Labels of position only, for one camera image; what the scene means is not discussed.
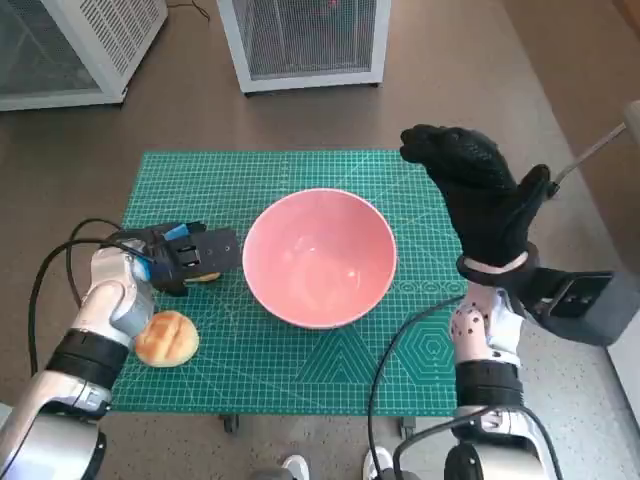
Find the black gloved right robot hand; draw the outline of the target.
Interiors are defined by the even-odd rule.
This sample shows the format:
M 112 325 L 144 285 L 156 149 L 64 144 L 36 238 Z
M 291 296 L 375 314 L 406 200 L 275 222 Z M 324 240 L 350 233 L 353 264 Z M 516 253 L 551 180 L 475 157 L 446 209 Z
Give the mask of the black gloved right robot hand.
M 547 165 L 516 181 L 493 140 L 460 127 L 415 125 L 401 133 L 401 142 L 401 157 L 422 165 L 440 190 L 465 257 L 504 267 L 526 251 L 547 195 Z

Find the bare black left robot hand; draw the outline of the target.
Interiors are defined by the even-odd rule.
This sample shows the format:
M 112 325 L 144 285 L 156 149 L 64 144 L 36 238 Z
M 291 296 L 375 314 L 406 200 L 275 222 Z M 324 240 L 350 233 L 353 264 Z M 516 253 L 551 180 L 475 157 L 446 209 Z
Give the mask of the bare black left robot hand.
M 189 283 L 208 283 L 240 265 L 236 233 L 225 227 L 210 230 L 202 222 L 164 223 L 146 228 L 120 230 L 110 242 L 137 241 L 148 281 L 154 289 L 171 296 L 187 294 Z

